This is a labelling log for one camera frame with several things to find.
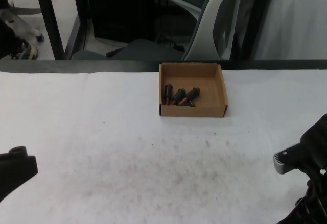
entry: white tablecloth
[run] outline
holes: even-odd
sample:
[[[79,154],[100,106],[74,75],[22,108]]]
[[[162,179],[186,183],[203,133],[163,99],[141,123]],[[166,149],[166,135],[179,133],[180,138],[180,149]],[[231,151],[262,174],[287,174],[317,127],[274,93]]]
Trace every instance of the white tablecloth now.
[[[0,152],[39,173],[3,224],[277,223],[307,177],[274,153],[327,112],[327,71],[224,71],[225,118],[160,117],[157,73],[0,73]]]

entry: cardboard box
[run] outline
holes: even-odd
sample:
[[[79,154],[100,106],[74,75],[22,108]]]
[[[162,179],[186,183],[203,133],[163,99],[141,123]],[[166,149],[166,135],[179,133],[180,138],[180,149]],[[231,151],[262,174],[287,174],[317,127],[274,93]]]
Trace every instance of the cardboard box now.
[[[173,85],[173,95],[179,88],[188,93],[201,89],[193,100],[195,107],[165,105],[165,84]],[[159,71],[160,116],[224,117],[228,107],[226,88],[220,65],[216,63],[163,63]]]

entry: office chair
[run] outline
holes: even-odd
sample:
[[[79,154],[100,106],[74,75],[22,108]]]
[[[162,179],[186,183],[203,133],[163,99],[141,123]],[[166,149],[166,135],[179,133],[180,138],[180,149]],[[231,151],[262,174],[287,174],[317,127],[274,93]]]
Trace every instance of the office chair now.
[[[23,19],[21,19],[18,15],[36,15],[40,14],[40,8],[20,8],[15,7],[14,3],[8,3],[8,0],[2,0],[4,7],[0,9],[0,18],[4,21],[8,21],[9,23],[17,22],[20,26],[24,27],[27,31],[33,33],[36,36],[37,41],[43,42],[44,36],[43,34],[28,25]]]
[[[229,60],[240,0],[172,0],[187,9],[197,20],[185,53],[148,40],[135,40],[109,57],[79,51],[73,60]]]

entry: chair wheel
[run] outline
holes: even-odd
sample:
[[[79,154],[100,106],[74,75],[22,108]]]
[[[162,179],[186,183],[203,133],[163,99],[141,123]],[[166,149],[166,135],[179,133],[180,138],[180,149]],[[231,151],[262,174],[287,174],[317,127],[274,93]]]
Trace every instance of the chair wheel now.
[[[37,42],[44,42],[44,36],[41,34],[40,36],[36,36]]]

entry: black cylindrical object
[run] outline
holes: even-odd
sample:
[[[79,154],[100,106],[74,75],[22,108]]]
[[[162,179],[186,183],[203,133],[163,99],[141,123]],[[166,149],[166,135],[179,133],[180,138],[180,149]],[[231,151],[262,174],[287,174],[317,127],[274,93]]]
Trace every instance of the black cylindrical object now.
[[[173,86],[172,84],[167,83],[165,85],[165,101],[166,105],[169,105],[170,100],[172,99]]]
[[[178,92],[173,97],[172,105],[177,105],[181,100],[184,99],[186,91],[184,88],[178,89]]]
[[[199,87],[194,87],[189,93],[186,94],[186,97],[189,101],[192,101],[200,95],[200,91],[201,90]]]
[[[195,107],[195,105],[191,101],[187,101],[186,103],[180,104],[179,106]]]
[[[180,101],[179,105],[186,103],[187,101],[192,101],[200,95],[200,88],[194,87],[189,93],[187,93],[185,98]]]

